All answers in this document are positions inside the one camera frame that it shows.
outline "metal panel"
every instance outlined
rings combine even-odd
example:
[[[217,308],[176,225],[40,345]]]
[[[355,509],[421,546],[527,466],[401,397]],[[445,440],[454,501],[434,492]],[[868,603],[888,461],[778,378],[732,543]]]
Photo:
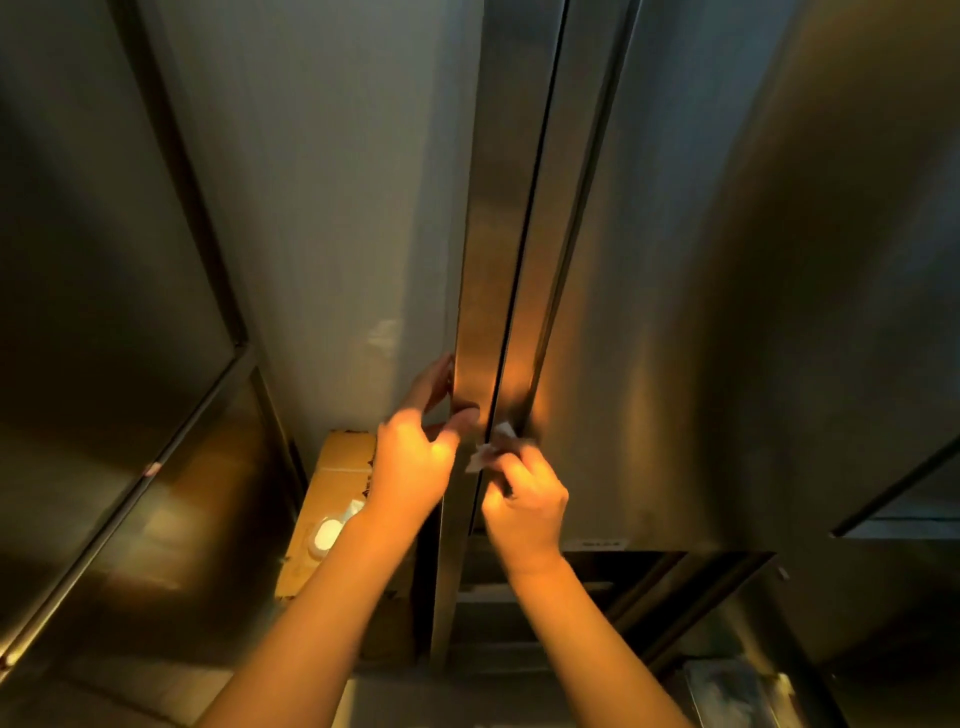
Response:
[[[605,121],[604,93],[622,61],[618,44],[629,38],[635,19],[629,5],[627,0],[568,3],[493,414],[494,425],[509,422],[517,432],[529,410],[591,147]]]
[[[197,720],[279,609],[293,522],[268,441],[251,385],[226,386],[4,683],[0,722]]]
[[[532,412],[565,538],[826,540],[956,435],[958,31],[643,3]]]
[[[563,5],[490,0],[484,10],[453,382],[455,407],[480,407],[481,432],[489,425]],[[434,669],[446,658],[476,496],[477,477],[463,467],[454,466],[441,514]]]
[[[0,647],[233,348],[106,5],[0,8]]]

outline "white wall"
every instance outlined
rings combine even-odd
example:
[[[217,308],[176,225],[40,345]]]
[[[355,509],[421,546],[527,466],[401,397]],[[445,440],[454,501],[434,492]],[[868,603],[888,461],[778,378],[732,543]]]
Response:
[[[308,472],[452,346],[480,0],[142,0]]]

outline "forearm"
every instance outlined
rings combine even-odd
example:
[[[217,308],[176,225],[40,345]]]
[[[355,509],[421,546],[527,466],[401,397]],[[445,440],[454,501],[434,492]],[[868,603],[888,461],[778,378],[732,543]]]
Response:
[[[511,585],[586,728],[689,728],[566,561]]]
[[[373,609],[416,535],[362,512],[204,715],[220,726],[333,722]]]

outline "white lid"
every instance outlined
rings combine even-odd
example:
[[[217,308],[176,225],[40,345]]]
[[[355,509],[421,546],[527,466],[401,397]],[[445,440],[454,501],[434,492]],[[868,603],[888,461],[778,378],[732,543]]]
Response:
[[[327,519],[320,524],[313,536],[313,547],[321,555],[326,555],[333,547],[344,525],[336,519]]]

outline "sticker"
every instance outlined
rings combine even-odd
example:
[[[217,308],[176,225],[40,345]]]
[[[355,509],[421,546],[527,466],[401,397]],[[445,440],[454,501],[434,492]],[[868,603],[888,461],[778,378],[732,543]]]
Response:
[[[561,551],[625,551],[630,539],[570,539],[561,544]]]

